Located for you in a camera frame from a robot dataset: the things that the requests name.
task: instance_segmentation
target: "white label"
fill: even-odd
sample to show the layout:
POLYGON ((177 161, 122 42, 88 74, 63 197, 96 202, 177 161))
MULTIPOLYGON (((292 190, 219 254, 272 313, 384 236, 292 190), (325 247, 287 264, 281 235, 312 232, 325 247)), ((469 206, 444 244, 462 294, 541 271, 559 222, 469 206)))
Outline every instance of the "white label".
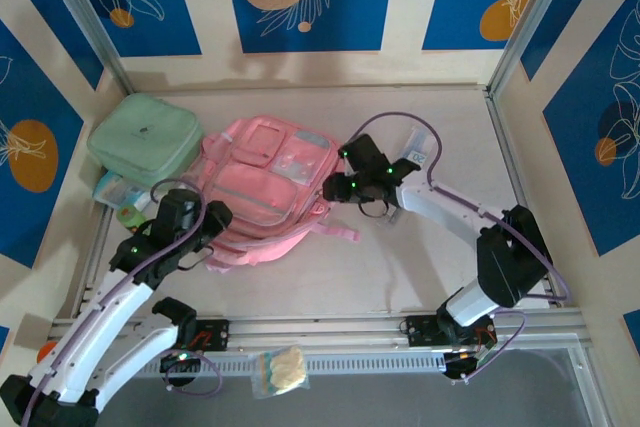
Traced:
POLYGON ((421 152, 412 150, 411 152, 409 152, 407 160, 410 160, 414 164, 418 164, 420 167, 422 167, 427 160, 427 156, 421 152))

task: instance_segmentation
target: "orange circle pattern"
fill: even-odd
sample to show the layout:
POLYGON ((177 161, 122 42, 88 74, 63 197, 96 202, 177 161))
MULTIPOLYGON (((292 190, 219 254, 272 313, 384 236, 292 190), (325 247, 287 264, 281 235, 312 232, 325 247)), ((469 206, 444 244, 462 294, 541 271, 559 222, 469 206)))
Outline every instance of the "orange circle pattern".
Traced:
POLYGON ((604 167, 608 167, 616 160, 616 143, 609 137, 600 139, 596 144, 596 159, 604 167))
MULTIPOLYGON (((480 20, 480 35, 486 40, 498 42, 509 40, 515 24, 511 25, 511 7, 510 0, 498 0, 491 4, 480 20)), ((515 12, 516 18, 519 19, 529 0, 519 0, 518 8, 515 12)))
POLYGON ((111 22, 116 24, 121 29, 128 29, 129 27, 133 27, 133 15, 130 12, 124 9, 113 9, 109 13, 109 18, 111 22))
POLYGON ((58 171, 58 144, 53 132, 37 120, 22 120, 11 129, 11 133, 31 144, 45 141, 39 150, 44 158, 28 152, 18 152, 17 155, 9 155, 9 167, 13 178, 21 187, 36 194, 46 192, 58 171))

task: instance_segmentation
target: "white floor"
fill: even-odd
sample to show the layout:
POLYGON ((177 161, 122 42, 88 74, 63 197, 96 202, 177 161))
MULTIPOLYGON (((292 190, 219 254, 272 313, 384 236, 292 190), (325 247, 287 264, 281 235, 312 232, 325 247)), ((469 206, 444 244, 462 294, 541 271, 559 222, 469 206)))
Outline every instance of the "white floor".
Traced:
MULTIPOLYGON (((507 171, 480 90, 351 88, 174 94, 165 100, 198 114, 205 131, 239 116, 268 113, 346 140, 379 112, 403 110, 431 122, 444 142, 435 178, 478 201, 515 204, 507 171)), ((411 130, 406 119, 378 120, 367 129, 393 159, 411 130)), ((393 227, 377 225, 353 205, 333 222, 362 234, 359 244, 310 235, 284 258, 258 267, 211 273, 204 267, 168 277, 154 299, 176 297, 202 315, 352 315, 436 309, 476 275, 475 253, 428 219, 404 213, 393 227)), ((114 219, 100 260, 108 262, 127 231, 114 219)), ((546 302, 526 301, 527 307, 546 302)), ((150 311, 150 301, 144 312, 150 311)))

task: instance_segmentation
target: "mint green pouch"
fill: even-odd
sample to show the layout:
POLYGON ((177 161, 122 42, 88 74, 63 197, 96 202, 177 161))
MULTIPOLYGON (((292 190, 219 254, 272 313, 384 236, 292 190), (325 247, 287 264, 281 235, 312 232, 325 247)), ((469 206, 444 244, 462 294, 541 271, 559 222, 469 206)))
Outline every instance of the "mint green pouch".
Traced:
POLYGON ((89 151, 107 169, 145 187, 187 170, 203 130, 193 112, 132 94, 91 134, 89 151))

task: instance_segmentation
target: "purple cable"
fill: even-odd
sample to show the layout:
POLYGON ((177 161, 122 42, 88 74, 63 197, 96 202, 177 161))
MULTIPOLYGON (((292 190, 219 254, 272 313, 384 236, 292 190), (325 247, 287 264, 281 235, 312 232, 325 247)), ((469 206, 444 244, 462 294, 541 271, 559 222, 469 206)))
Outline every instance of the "purple cable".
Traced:
MULTIPOLYGON (((408 117, 410 119, 413 119, 413 120, 419 122, 424 127, 426 127, 429 130, 429 132, 431 132, 433 137, 436 139, 437 150, 436 150, 436 156, 433 159, 433 162, 431 162, 431 164, 429 165, 429 167, 427 169, 427 183, 429 184, 429 186, 433 190, 441 193, 445 197, 450 198, 451 200, 463 205, 464 207, 472 210, 475 213, 479 213, 479 211, 480 211, 480 207, 479 206, 473 204, 472 202, 469 202, 466 199, 463 199, 462 197, 460 197, 460 196, 458 196, 458 195, 456 195, 456 194, 454 194, 452 192, 449 192, 449 191, 447 191, 447 190, 445 190, 445 189, 443 189, 441 187, 433 185, 433 169, 435 168, 436 164, 440 161, 440 157, 442 157, 442 150, 443 150, 442 139, 440 138, 440 135, 438 134, 436 129, 434 129, 433 126, 431 124, 429 124, 429 122, 427 122, 426 120, 418 117, 417 115, 410 114, 408 112, 400 112, 400 111, 383 112, 381 114, 374 115, 369 120, 367 120, 364 124, 362 124, 358 128, 358 130, 356 130, 356 132, 349 139, 349 142, 354 140, 365 129, 365 127, 367 127, 374 120, 377 120, 377 119, 379 119, 381 117, 389 117, 389 116, 408 117)), ((516 229, 514 229, 511 225, 509 225, 506 222, 504 222, 502 219, 499 219, 498 217, 496 217, 495 215, 491 214, 490 212, 484 212, 482 215, 487 217, 491 221, 497 223, 498 225, 500 225, 500 227, 502 227, 503 229, 508 231, 514 238, 516 238, 519 242, 521 242, 522 245, 524 245, 527 249, 529 249, 529 251, 534 255, 534 257, 536 259, 538 259, 542 263, 542 265, 545 266, 547 271, 549 273, 551 273, 551 275, 553 275, 556 278, 556 280, 558 281, 558 284, 560 284, 560 287, 562 288, 562 290, 564 292, 564 295, 561 295, 561 296, 555 296, 555 295, 547 296, 547 295, 542 295, 542 294, 527 294, 527 295, 525 295, 525 297, 532 298, 532 299, 544 299, 544 300, 549 300, 549 301, 566 300, 568 302, 571 302, 571 291, 569 290, 569 286, 567 285, 567 282, 564 280, 564 278, 562 277, 560 272, 558 272, 558 270, 549 261, 549 259, 547 259, 542 254, 542 252, 540 252, 538 249, 536 249, 535 246, 531 242, 529 242, 520 232, 518 232, 516 229)))
POLYGON ((487 360, 479 368, 477 368, 476 370, 471 372, 469 375, 467 375, 464 379, 454 380, 453 381, 454 384, 458 384, 460 382, 464 382, 464 383, 469 382, 476 375, 482 372, 485 368, 491 365, 498 357, 500 357, 500 354, 502 354, 507 349, 507 347, 509 347, 509 345, 516 339, 516 337, 518 337, 518 335, 522 333, 525 325, 527 325, 527 314, 519 310, 496 310, 494 312, 494 315, 507 315, 507 314, 516 314, 516 315, 522 316, 522 324, 520 324, 520 327, 518 327, 518 330, 516 330, 516 332, 511 337, 509 337, 509 339, 502 345, 502 347, 498 349, 498 351, 491 358, 489 358, 489 360, 487 360))
MULTIPOLYGON (((106 307, 109 304, 109 302, 111 302, 113 300, 113 298, 116 295, 118 295, 118 292, 120 290, 122 290, 122 288, 126 284, 128 284, 129 281, 131 281, 136 275, 138 275, 138 273, 140 273, 143 269, 147 268, 149 265, 151 265, 156 260, 162 258, 166 254, 168 254, 169 252, 174 250, 176 247, 179 247, 180 245, 184 244, 190 237, 192 237, 197 232, 197 230, 202 225, 202 222, 204 221, 204 215, 205 215, 206 210, 207 210, 206 209, 207 202, 206 202, 206 199, 204 198, 204 195, 203 195, 202 191, 195 184, 193 184, 193 183, 191 183, 191 182, 189 182, 187 180, 183 180, 183 179, 164 179, 164 180, 161 180, 160 182, 156 183, 151 188, 151 199, 156 203, 158 202, 156 200, 156 198, 155 198, 155 195, 154 195, 155 191, 156 191, 156 189, 158 188, 159 185, 166 184, 167 182, 179 182, 179 183, 182 183, 182 184, 184 184, 184 185, 186 185, 188 187, 191 187, 191 189, 193 189, 198 194, 198 196, 200 197, 200 213, 198 215, 198 219, 196 220, 196 223, 193 224, 193 227, 191 227, 191 229, 189 229, 187 231, 187 233, 184 234, 182 237, 180 237, 178 240, 176 240, 172 244, 168 245, 164 249, 156 252, 151 257, 149 257, 147 260, 141 262, 131 272, 129 272, 126 275, 126 277, 124 277, 120 282, 118 282, 116 284, 116 286, 113 287, 113 289, 111 289, 104 296, 104 298, 97 304, 100 307, 103 307, 103 308, 106 307)), ((65 362, 67 360, 67 357, 69 356, 69 352, 71 352, 71 350, 75 347, 76 342, 78 341, 78 339, 82 336, 82 334, 84 334, 84 332, 87 329, 87 327, 89 325, 91 325, 91 322, 95 319, 95 317, 99 313, 100 313, 100 311, 96 310, 96 309, 93 309, 91 312, 89 312, 89 314, 84 319, 84 321, 80 324, 78 329, 73 333, 73 335, 71 336, 69 341, 60 350, 60 352, 56 356, 55 360, 51 363, 51 370, 52 371, 55 372, 56 368, 58 368, 60 365, 62 365, 63 362, 65 362)), ((44 391, 44 389, 46 388, 46 386, 49 383, 49 381, 53 378, 53 375, 54 375, 54 373, 50 373, 50 374, 46 374, 44 377, 42 377, 42 380, 40 381, 40 383, 36 387, 36 390, 33 392, 33 395, 31 396, 31 399, 29 399, 29 403, 27 404, 27 409, 25 410, 24 416, 22 418, 22 422, 20 423, 21 427, 28 427, 29 426, 29 421, 31 420, 31 413, 33 412, 33 408, 35 407, 35 404, 36 404, 36 402, 38 400, 38 396, 44 391)))
POLYGON ((420 122, 429 130, 429 132, 431 132, 433 137, 436 139, 436 143, 438 144, 436 157, 433 159, 433 162, 431 162, 431 165, 427 169, 427 182, 429 183, 429 185, 431 185, 431 182, 433 182, 433 169, 435 168, 436 164, 440 161, 440 157, 442 156, 442 139, 438 135, 438 132, 436 132, 436 129, 434 129, 431 126, 431 124, 429 124, 426 120, 418 117, 417 115, 410 114, 409 112, 400 112, 400 111, 383 112, 381 114, 374 115, 369 120, 367 120, 364 124, 362 124, 358 128, 358 130, 356 130, 355 134, 351 136, 348 142, 351 142, 352 140, 354 140, 360 134, 360 132, 362 132, 365 129, 365 127, 369 125, 371 122, 373 122, 374 120, 378 120, 381 117, 390 117, 390 116, 408 117, 410 119, 415 120, 416 122, 420 122))
POLYGON ((176 394, 189 395, 191 397, 200 397, 203 399, 210 399, 211 397, 218 395, 220 390, 222 390, 222 374, 220 373, 220 369, 218 369, 218 366, 214 364, 211 360, 207 359, 204 355, 199 354, 197 352, 191 352, 189 350, 182 350, 182 349, 165 350, 161 355, 170 355, 170 354, 173 354, 173 355, 187 354, 187 355, 190 355, 191 357, 197 357, 198 359, 200 359, 201 362, 204 362, 209 367, 211 367, 211 370, 213 370, 213 372, 218 377, 218 385, 216 386, 215 389, 209 392, 200 393, 200 392, 187 392, 185 390, 175 390, 173 389, 173 386, 169 383, 169 372, 171 371, 171 368, 169 368, 167 369, 167 372, 165 373, 165 376, 163 377, 163 379, 167 387, 169 386, 172 387, 172 389, 170 390, 171 392, 175 392, 176 394))

